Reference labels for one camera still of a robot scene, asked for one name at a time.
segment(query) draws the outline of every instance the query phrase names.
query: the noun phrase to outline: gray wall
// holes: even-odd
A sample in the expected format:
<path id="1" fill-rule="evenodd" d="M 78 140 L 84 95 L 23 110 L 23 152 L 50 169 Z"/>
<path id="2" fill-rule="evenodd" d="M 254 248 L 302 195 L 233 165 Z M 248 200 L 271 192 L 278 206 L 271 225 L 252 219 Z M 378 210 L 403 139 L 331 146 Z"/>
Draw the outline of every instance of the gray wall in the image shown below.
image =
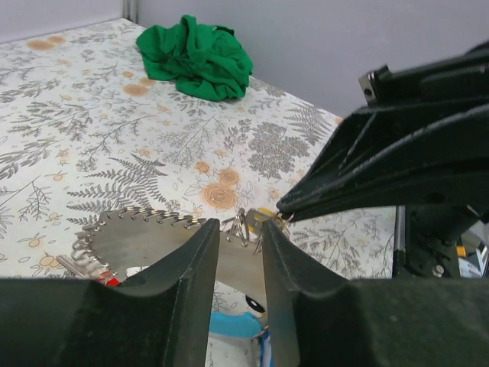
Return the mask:
<path id="1" fill-rule="evenodd" d="M 140 24 L 225 24 L 254 75 L 337 115 L 364 104 L 358 77 L 465 52 L 489 39 L 489 0 L 141 0 Z"/>
<path id="2" fill-rule="evenodd" d="M 122 17 L 122 0 L 0 0 L 0 43 Z"/>

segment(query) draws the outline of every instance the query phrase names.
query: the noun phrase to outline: patterned fabric surface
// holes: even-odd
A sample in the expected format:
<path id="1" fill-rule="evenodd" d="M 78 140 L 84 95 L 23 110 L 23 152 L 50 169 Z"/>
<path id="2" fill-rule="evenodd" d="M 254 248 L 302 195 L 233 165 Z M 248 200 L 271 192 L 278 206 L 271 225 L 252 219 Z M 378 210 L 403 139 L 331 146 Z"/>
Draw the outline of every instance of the patterned fabric surface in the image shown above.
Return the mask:
<path id="1" fill-rule="evenodd" d="M 246 97 L 221 103 L 149 80 L 134 45 L 142 30 L 121 19 L 0 45 L 1 276 L 72 277 L 56 256 L 107 209 L 218 219 L 274 210 L 341 122 L 256 79 Z M 386 278 L 393 219 L 393 208 L 360 209 L 290 231 L 347 278 Z M 213 307 L 247 310 L 224 284 Z M 246 365 L 246 354 L 210 339 L 207 365 Z"/>

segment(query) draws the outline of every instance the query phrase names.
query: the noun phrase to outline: blue plastic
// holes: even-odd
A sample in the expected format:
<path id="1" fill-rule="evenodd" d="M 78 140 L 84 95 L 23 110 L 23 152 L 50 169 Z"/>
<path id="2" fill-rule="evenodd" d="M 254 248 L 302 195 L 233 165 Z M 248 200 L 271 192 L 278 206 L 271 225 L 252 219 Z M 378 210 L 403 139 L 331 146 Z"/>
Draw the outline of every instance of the blue plastic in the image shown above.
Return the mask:
<path id="1" fill-rule="evenodd" d="M 233 338 L 251 339 L 261 331 L 260 321 L 251 313 L 226 315 L 221 312 L 211 313 L 209 332 Z"/>
<path id="2" fill-rule="evenodd" d="M 272 357 L 272 347 L 270 344 L 270 333 L 266 332 L 261 336 L 261 367 L 274 367 L 274 359 Z"/>

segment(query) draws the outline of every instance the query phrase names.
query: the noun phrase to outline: screw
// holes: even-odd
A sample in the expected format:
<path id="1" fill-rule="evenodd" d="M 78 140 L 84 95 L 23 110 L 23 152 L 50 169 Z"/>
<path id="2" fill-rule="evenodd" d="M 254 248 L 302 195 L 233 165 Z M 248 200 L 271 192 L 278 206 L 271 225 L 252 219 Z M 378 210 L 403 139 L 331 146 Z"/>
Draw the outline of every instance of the screw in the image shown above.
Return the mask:
<path id="1" fill-rule="evenodd" d="M 435 275 L 437 278 L 441 278 L 443 273 L 445 272 L 445 269 L 441 265 L 437 265 L 433 268 L 433 275 Z"/>

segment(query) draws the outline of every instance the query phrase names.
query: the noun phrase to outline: green cloth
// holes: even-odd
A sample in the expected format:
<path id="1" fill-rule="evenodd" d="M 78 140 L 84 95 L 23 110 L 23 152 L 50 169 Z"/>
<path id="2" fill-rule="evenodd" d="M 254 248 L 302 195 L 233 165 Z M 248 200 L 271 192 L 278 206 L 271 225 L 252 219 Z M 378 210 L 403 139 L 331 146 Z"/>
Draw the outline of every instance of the green cloth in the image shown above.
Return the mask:
<path id="1" fill-rule="evenodd" d="M 197 24 L 184 15 L 171 28 L 148 28 L 136 44 L 150 79 L 176 79 L 176 88 L 190 96 L 241 98 L 250 83 L 253 63 L 232 29 Z"/>

